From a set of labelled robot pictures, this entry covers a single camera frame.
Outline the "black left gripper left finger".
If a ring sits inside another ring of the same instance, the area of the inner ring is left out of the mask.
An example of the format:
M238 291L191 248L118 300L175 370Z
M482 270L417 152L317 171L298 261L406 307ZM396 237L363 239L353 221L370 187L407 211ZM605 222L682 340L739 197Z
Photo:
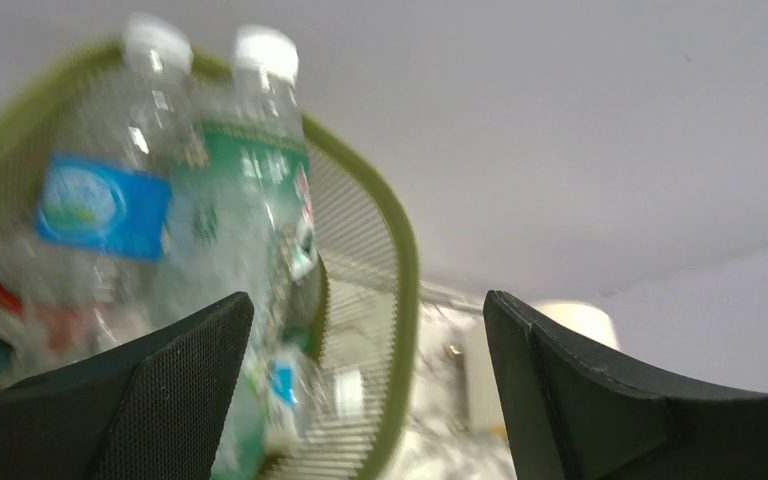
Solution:
M0 391L0 479L207 479L253 319L234 293Z

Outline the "green white label bottle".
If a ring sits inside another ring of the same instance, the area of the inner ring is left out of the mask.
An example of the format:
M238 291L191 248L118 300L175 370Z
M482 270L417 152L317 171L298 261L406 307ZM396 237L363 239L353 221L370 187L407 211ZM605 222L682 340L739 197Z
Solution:
M241 27L228 82L197 93L209 162L170 176L170 244L155 284L166 320L235 292L254 316L219 446L215 479L251 479L265 452L271 368L291 284L315 264L310 161L295 98L299 57L280 31Z

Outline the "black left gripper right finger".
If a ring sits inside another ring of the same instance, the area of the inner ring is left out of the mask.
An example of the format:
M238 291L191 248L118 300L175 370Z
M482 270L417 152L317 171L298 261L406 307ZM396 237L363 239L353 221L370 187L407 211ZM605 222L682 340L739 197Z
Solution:
M513 295L483 318L521 479L768 479L768 394L672 373Z

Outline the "red label bottle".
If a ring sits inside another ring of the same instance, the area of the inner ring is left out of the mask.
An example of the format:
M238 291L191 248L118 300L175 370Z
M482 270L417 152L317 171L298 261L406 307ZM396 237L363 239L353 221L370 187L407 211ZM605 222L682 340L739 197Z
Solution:
M96 352L85 313L24 298L0 281L0 389Z

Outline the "blue label clear bottle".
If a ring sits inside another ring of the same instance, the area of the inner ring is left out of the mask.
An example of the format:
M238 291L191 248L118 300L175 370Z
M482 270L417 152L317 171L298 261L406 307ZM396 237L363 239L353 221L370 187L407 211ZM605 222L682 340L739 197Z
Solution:
M135 14L122 61L67 112L32 211L0 234L2 284L24 304L84 312L93 355L151 331L144 298L162 256L168 173L191 131L186 35Z

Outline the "blue white label bottle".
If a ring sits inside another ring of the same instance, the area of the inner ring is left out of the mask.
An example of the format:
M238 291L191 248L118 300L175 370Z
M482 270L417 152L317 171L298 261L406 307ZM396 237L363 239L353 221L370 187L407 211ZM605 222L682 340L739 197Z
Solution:
M279 348L270 379L264 449L279 455L307 441L329 400L320 368L295 344Z

